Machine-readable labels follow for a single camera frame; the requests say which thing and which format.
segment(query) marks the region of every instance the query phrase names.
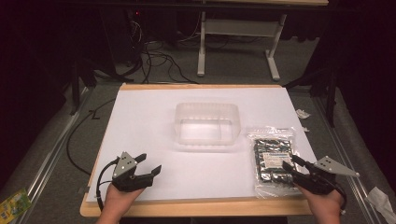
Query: dark background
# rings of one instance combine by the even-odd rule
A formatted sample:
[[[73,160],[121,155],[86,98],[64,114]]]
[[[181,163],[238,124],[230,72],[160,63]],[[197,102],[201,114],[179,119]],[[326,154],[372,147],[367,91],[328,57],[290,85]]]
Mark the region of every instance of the dark background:
[[[396,145],[396,109],[393,105],[396,98],[396,24],[391,15],[396,7],[385,0],[337,3],[330,1],[329,7],[357,8],[359,12],[312,17],[290,15],[281,38],[298,36],[300,41],[305,41],[321,36],[306,73],[329,62],[334,65],[337,86],[345,97],[350,114],[389,183],[396,189],[391,168]],[[84,16],[80,19],[76,15],[81,16],[81,13],[65,13],[70,12],[69,9],[52,1],[1,2],[2,185],[45,124],[64,104],[64,90],[70,84],[76,59],[91,58],[105,69],[114,69],[114,63],[134,56],[133,52],[120,56],[114,52],[117,46],[106,42],[107,37],[115,38],[126,32],[123,26],[109,36],[100,22],[103,15],[98,9],[79,9],[91,12],[82,13]],[[144,19],[150,35],[173,45],[176,44],[177,30],[188,34],[196,23],[196,15],[190,12],[153,10],[142,15],[144,18],[140,19]],[[112,19],[123,23],[122,18]],[[90,21],[90,28],[97,32],[95,36],[82,38],[73,35],[76,32],[67,32],[71,28],[78,30],[76,24],[83,27],[83,21]],[[97,51],[93,49],[101,50],[104,57],[94,59]],[[319,85],[325,93],[323,83],[327,83],[327,79],[324,74],[305,84]]]

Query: cable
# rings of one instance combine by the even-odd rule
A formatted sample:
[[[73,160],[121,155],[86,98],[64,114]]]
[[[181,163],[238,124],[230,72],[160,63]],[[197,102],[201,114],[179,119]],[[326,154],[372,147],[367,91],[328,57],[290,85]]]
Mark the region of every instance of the cable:
[[[105,171],[108,169],[108,167],[119,163],[119,160],[120,160],[120,157],[117,157],[114,161],[111,161],[108,165],[106,165],[105,168],[103,168],[103,170],[99,174],[98,181],[96,182],[96,201],[98,202],[98,205],[99,205],[99,208],[101,211],[103,210],[103,200],[102,200],[102,196],[101,196],[101,192],[100,192],[99,188],[102,185],[100,183],[100,181],[102,179],[102,175],[105,173]]]
[[[100,183],[99,186],[101,186],[101,185],[103,185],[103,184],[106,184],[106,183],[111,183],[111,182],[112,182],[111,180],[107,180],[107,181],[104,181],[104,182]]]
[[[208,35],[208,37],[223,37],[223,35]],[[221,46],[219,47],[210,47],[209,45],[205,44],[205,46],[209,49],[222,49],[225,46],[228,45],[228,43],[230,42],[230,38],[228,36],[226,36],[225,38],[221,38],[220,40],[217,40],[217,42],[223,41],[223,39],[225,39],[225,43],[223,43]]]
[[[196,22],[196,24],[195,24],[195,29],[194,29],[194,31],[192,31],[191,35],[188,36],[188,37],[186,37],[186,38],[184,38],[184,39],[178,40],[177,42],[178,42],[178,43],[182,43],[182,42],[184,42],[184,41],[191,40],[191,39],[194,39],[195,37],[200,36],[200,35],[197,35],[197,34],[196,34],[200,22],[201,22],[201,12],[198,13],[198,21]]]
[[[145,79],[143,79],[142,84],[144,84],[144,83],[149,84],[149,73],[151,71],[151,57],[149,55],[148,45],[146,45],[145,49],[146,49],[145,53],[148,55],[148,72],[147,73],[145,72],[145,68],[142,65],[142,72],[145,75]]]
[[[84,170],[84,169],[81,168],[80,166],[78,166],[78,165],[73,161],[73,159],[72,159],[72,157],[71,157],[71,155],[70,155],[70,141],[71,141],[71,139],[72,139],[73,134],[74,134],[74,133],[76,132],[76,130],[78,129],[78,127],[81,126],[81,124],[82,124],[87,118],[89,118],[92,114],[96,114],[96,111],[97,111],[97,110],[99,110],[99,109],[102,108],[103,106],[105,106],[105,105],[107,105],[107,104],[109,104],[109,103],[111,103],[111,102],[113,102],[113,101],[115,101],[115,100],[116,100],[116,98],[111,99],[111,100],[105,102],[104,104],[102,104],[102,105],[96,107],[96,109],[90,110],[90,113],[78,123],[78,125],[73,129],[73,131],[70,133],[69,137],[67,138],[67,143],[66,143],[67,158],[70,160],[70,162],[71,162],[78,170],[80,170],[82,173],[84,173],[84,174],[86,174],[86,175],[91,175],[91,173],[88,172],[88,171],[86,171],[86,170]]]
[[[168,62],[168,61],[171,63],[170,66],[169,66],[169,68],[168,68],[168,76],[169,76],[172,80],[174,80],[175,82],[177,82],[177,83],[193,83],[193,84],[199,84],[198,82],[193,81],[193,80],[191,80],[191,79],[189,79],[189,78],[187,78],[187,77],[185,77],[185,76],[183,75],[183,73],[181,72],[180,66],[175,62],[175,60],[172,58],[172,56],[170,56],[170,55],[168,55],[168,54],[164,54],[164,53],[159,52],[159,51],[156,51],[156,50],[153,51],[153,52],[151,52],[150,55],[152,56],[152,57],[150,57],[150,60],[151,60],[152,58],[162,58],[162,59],[163,59],[163,61],[162,61],[161,63],[156,64],[156,65],[153,65],[152,63],[150,63],[151,66],[160,66],[160,65],[165,64],[165,63]],[[174,79],[174,78],[171,76],[170,70],[172,69],[173,66],[176,66],[176,67],[177,67],[177,70],[178,70],[178,72],[179,72],[179,75],[180,75],[181,77],[183,77],[184,79],[186,79],[185,81]]]
[[[134,21],[133,12],[128,11],[127,9],[125,9],[124,12],[125,12],[126,20],[129,23],[129,33],[130,33],[129,39],[131,41],[132,54],[133,54],[131,57],[131,62],[134,63],[134,67],[122,74],[118,74],[117,72],[113,72],[113,71],[105,71],[105,70],[101,69],[101,66],[99,66],[98,64],[94,64],[90,60],[86,60],[92,66],[94,66],[95,68],[99,68],[99,70],[102,70],[103,72],[105,72],[107,74],[107,76],[103,76],[103,75],[94,73],[94,75],[96,77],[99,77],[101,79],[113,79],[114,78],[117,81],[121,81],[121,82],[134,82],[133,79],[127,78],[127,76],[135,73],[143,65],[141,53],[142,53],[142,50],[144,47],[145,35],[143,34],[140,24],[138,22]]]
[[[88,66],[91,67],[92,70],[100,70],[102,72],[104,72],[105,74],[109,75],[110,77],[113,77],[114,79],[121,81],[121,82],[134,82],[134,80],[132,78],[127,78],[125,76],[131,75],[132,73],[134,73],[138,68],[139,68],[139,63],[137,61],[137,64],[135,65],[134,68],[132,68],[131,70],[127,71],[126,73],[119,75],[116,72],[113,71],[109,71],[107,69],[105,69],[102,65],[95,63],[94,61],[92,61],[91,59],[88,58],[81,58],[80,59],[82,62],[84,62],[85,64],[87,64]]]
[[[341,215],[344,215],[346,213],[346,208],[347,208],[347,195],[346,195],[344,189],[338,184],[336,185],[335,190],[337,190],[338,193],[340,193],[341,196],[343,196],[343,198],[344,198],[344,202],[343,202],[343,204],[340,207],[341,208]]]

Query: transparent plastic tub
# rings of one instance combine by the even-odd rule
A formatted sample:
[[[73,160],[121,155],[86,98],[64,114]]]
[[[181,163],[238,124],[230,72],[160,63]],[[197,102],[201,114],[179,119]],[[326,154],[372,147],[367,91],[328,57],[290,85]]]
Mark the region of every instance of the transparent plastic tub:
[[[237,105],[182,103],[175,114],[177,141],[182,145],[229,146],[241,132]]]

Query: human hand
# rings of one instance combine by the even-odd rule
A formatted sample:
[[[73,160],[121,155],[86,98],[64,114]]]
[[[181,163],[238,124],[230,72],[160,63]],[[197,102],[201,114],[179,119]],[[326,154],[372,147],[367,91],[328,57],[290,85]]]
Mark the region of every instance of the human hand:
[[[309,208],[319,224],[340,223],[340,211],[343,197],[337,190],[327,195],[317,195],[309,190],[296,185],[300,192],[308,200]]]
[[[107,188],[105,206],[96,224],[118,223],[143,190],[137,189],[132,192],[122,192],[110,184]]]

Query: gray carpet floor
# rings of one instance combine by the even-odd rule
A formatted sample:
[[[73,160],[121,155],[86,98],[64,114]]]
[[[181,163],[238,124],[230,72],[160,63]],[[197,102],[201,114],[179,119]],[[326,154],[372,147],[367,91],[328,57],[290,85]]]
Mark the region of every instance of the gray carpet floor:
[[[145,73],[139,70],[130,77],[134,78],[135,83],[140,83],[149,71],[149,83],[185,81],[186,77],[202,84],[284,85],[302,75],[317,41],[300,43],[294,38],[280,41],[275,56],[281,76],[278,82],[270,78],[263,56],[264,47],[270,43],[268,39],[236,36],[227,45],[224,46],[224,43],[224,40],[218,39],[208,41],[204,77],[196,76],[198,45],[194,41],[179,43],[177,48],[160,42],[148,45],[151,60],[148,60],[148,55],[143,55]],[[180,69],[169,61],[169,56]],[[118,64],[120,73],[127,69],[122,63]],[[89,176],[72,165],[66,151],[69,150],[73,161],[81,168],[89,172],[92,170],[114,102],[97,110],[95,116],[99,119],[87,116],[90,115],[90,110],[115,98],[121,84],[114,80],[97,79],[98,85],[95,88],[85,89],[81,93],[83,104],[75,116],[70,115],[73,106],[71,91],[65,93],[68,99],[66,104],[37,137],[0,192],[0,199],[4,200],[18,189],[32,190],[30,195],[34,195],[34,206],[17,223],[94,223],[95,218],[83,217],[79,213]],[[301,119],[301,123],[310,130],[306,136],[317,158],[330,156],[361,173],[359,179],[344,176],[338,178],[348,195],[347,213],[342,217],[342,222],[386,223],[363,198],[373,187],[378,187],[388,194],[395,207],[394,192],[365,147],[347,112],[341,93],[337,92],[336,95],[335,128],[331,128],[323,118],[323,99],[312,98],[308,90],[309,87],[296,87],[290,90],[290,99],[295,109],[303,109],[312,114],[308,119]],[[72,137],[68,138],[75,128]],[[53,164],[50,166],[47,161],[53,161]],[[46,172],[46,177],[39,179],[40,187],[37,187],[34,181],[42,171]],[[293,216],[288,217],[288,222],[314,223],[314,219],[311,216]]]

